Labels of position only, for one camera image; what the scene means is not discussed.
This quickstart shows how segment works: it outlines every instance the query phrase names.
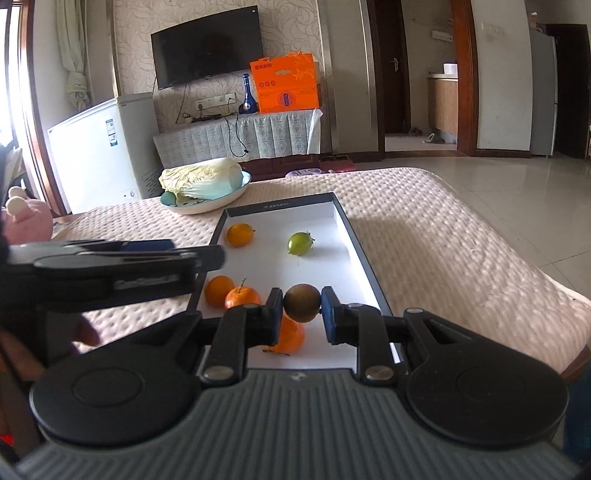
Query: refrigerator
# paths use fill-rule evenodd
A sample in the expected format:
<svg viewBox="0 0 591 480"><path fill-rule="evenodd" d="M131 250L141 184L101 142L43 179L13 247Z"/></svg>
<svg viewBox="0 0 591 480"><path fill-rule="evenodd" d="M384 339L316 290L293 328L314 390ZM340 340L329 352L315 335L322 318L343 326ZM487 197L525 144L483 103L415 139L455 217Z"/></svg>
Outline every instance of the refrigerator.
<svg viewBox="0 0 591 480"><path fill-rule="evenodd" d="M48 130L66 208L83 213L162 194L151 93L107 100Z"/></svg>
<svg viewBox="0 0 591 480"><path fill-rule="evenodd" d="M549 157L554 153L558 80L554 37L530 30L533 72L533 110L531 119L532 155Z"/></svg>

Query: metal screw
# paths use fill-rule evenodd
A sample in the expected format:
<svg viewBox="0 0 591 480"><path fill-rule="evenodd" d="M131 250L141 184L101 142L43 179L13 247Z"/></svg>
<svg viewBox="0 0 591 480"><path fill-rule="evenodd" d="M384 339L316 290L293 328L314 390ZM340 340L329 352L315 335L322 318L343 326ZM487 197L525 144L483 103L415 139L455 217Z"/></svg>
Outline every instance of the metal screw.
<svg viewBox="0 0 591 480"><path fill-rule="evenodd" d="M368 380L374 380L376 382L383 382L390 380L394 376L394 370L385 365L374 365L368 367L365 371L365 378Z"/></svg>
<svg viewBox="0 0 591 480"><path fill-rule="evenodd" d="M232 367L227 367L226 365L214 365L213 367L208 367L205 372L203 372L205 378L214 381L227 380L233 374L234 369Z"/></svg>

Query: liquor bottle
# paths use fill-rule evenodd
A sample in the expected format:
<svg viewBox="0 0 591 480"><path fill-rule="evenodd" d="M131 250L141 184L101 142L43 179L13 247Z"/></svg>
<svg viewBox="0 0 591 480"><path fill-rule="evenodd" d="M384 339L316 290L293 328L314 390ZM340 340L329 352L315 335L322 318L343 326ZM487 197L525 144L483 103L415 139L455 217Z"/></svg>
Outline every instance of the liquor bottle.
<svg viewBox="0 0 591 480"><path fill-rule="evenodd" d="M251 84L248 81L250 75L245 73L242 75L242 81L244 82L244 102L238 107L239 113L255 113L258 112L258 104L255 98L252 96Z"/></svg>

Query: label sticker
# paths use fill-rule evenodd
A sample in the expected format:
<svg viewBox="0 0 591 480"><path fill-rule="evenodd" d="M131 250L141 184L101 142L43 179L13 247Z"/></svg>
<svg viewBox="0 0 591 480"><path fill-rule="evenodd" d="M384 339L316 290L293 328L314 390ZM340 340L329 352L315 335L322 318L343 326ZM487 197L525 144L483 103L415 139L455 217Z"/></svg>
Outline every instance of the label sticker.
<svg viewBox="0 0 591 480"><path fill-rule="evenodd" d="M107 135L109 135L109 143L111 147L117 145L117 132L115 131L115 123L113 119L109 119L106 122L107 125Z"/></svg>

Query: bed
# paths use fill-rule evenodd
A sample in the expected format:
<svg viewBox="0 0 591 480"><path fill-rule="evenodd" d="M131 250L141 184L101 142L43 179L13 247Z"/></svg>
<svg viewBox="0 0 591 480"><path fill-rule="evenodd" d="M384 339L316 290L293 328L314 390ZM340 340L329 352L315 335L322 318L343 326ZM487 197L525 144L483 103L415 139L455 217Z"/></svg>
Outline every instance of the bed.
<svg viewBox="0 0 591 480"><path fill-rule="evenodd" d="M234 205L334 192L393 314L422 307L564 372L591 333L591 302L522 259L445 182L417 168L252 184ZM84 214L57 239L171 238L206 245L221 210L179 216L158 199ZM111 342L186 308L189 297L90 312Z"/></svg>

